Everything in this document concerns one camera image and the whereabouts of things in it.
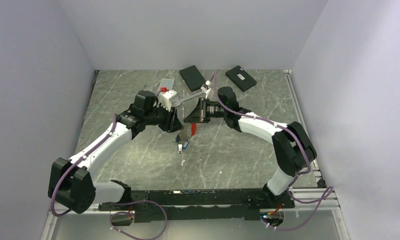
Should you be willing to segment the grey key holder red handle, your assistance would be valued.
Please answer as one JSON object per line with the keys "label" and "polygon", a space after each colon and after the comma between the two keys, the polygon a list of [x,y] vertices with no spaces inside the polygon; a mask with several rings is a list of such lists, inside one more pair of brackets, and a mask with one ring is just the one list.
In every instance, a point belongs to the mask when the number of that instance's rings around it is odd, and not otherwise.
{"label": "grey key holder red handle", "polygon": [[189,142],[190,139],[196,134],[197,132],[197,124],[196,123],[185,123],[183,125],[183,129],[180,131],[180,141],[182,143]]}

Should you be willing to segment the blue key tag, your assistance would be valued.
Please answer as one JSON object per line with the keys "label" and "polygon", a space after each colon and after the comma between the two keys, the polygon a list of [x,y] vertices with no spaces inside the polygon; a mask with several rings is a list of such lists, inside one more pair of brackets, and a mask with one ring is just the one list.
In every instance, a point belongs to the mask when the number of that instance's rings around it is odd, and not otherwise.
{"label": "blue key tag", "polygon": [[182,144],[182,150],[183,150],[183,151],[186,150],[188,146],[189,146],[189,141],[184,142],[184,143]]}

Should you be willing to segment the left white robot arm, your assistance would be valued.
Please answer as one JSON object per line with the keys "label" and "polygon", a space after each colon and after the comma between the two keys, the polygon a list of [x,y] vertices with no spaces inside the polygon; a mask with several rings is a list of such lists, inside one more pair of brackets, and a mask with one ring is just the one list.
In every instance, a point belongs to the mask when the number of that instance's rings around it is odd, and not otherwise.
{"label": "left white robot arm", "polygon": [[141,90],[129,109],[113,116],[107,130],[81,152],[69,159],[59,157],[51,166],[48,197],[50,210],[56,217],[70,211],[85,212],[92,204],[112,203],[125,210],[131,205],[130,186],[110,180],[94,183],[100,168],[125,144],[131,142],[147,126],[158,126],[173,133],[183,125],[177,117],[178,93],[175,90],[158,94]]}

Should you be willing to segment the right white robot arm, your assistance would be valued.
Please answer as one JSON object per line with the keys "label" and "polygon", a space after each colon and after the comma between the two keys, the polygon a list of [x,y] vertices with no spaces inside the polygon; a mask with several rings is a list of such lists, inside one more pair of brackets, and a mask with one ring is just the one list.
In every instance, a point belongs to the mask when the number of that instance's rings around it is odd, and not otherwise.
{"label": "right white robot arm", "polygon": [[282,202],[282,194],[289,185],[317,158],[311,140],[297,121],[290,124],[275,122],[240,107],[231,87],[219,88],[217,96],[216,101],[201,97],[184,122],[205,124],[212,118],[223,118],[229,128],[271,143],[278,168],[263,187],[263,201],[270,208],[276,207]]}

